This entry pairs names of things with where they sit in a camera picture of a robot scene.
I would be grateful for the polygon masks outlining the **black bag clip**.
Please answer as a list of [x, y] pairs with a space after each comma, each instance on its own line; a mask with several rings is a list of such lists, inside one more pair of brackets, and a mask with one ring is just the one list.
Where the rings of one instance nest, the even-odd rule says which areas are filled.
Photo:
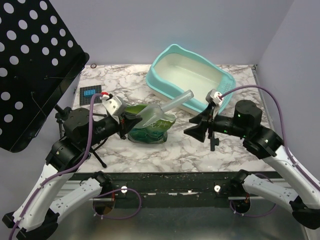
[[215, 134], [213, 133], [210, 137], [210, 151], [214, 152], [216, 150], [216, 146], [219, 146], [220, 139], [218, 137], [215, 137]]

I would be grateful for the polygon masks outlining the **clear plastic scoop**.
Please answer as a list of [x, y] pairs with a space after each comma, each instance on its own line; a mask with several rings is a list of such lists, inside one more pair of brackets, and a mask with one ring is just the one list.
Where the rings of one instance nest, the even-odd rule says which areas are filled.
[[149, 125], [157, 122], [162, 119], [166, 112], [179, 107], [180, 105], [186, 103], [194, 97], [193, 92], [189, 89], [179, 96], [171, 99], [170, 101], [164, 103], [163, 105], [159, 104], [150, 104], [146, 106], [142, 111], [137, 115], [142, 118], [142, 120], [134, 126], [136, 129], [146, 128]]

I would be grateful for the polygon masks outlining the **green litter bag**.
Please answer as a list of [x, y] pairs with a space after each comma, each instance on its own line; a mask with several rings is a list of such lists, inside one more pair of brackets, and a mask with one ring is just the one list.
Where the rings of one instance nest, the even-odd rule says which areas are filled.
[[139, 144], [162, 144], [168, 139], [168, 130], [175, 124], [177, 116], [165, 113], [163, 118], [145, 128], [133, 128], [127, 137]]

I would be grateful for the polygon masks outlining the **teal white litter box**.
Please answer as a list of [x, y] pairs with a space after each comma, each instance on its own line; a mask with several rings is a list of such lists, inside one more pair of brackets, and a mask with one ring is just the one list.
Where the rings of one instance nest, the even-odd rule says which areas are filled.
[[180, 106], [197, 115], [208, 105], [207, 93], [214, 89], [222, 94], [236, 87], [236, 80], [203, 56], [178, 44], [171, 44], [154, 60], [145, 77], [153, 94], [168, 101], [187, 90], [194, 97]]

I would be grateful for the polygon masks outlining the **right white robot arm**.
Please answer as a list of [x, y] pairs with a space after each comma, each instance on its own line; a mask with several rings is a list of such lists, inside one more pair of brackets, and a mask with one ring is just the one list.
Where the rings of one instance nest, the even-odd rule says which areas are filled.
[[233, 117], [216, 114], [217, 105], [209, 104], [197, 116], [189, 120], [192, 127], [184, 134], [204, 142], [210, 139], [210, 147], [218, 145], [215, 133], [227, 134], [243, 139], [244, 148], [258, 159], [271, 166], [290, 185], [281, 187], [255, 174], [239, 170], [230, 180], [229, 196], [245, 193], [263, 197], [286, 209], [294, 219], [306, 228], [320, 227], [320, 183], [287, 154], [282, 138], [270, 128], [261, 125], [262, 110], [251, 100], [236, 103]]

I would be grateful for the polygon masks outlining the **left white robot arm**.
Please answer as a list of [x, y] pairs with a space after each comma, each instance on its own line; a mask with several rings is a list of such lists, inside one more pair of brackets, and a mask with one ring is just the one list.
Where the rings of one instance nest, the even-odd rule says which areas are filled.
[[92, 146], [114, 134], [122, 139], [141, 121], [141, 117], [123, 111], [107, 114], [95, 121], [86, 108], [77, 108], [64, 117], [64, 136], [51, 148], [42, 172], [24, 203], [14, 212], [5, 214], [3, 223], [19, 240], [47, 240], [59, 223], [91, 198], [107, 197], [113, 190], [111, 179], [102, 171], [67, 195], [57, 198], [64, 184], [87, 159]]

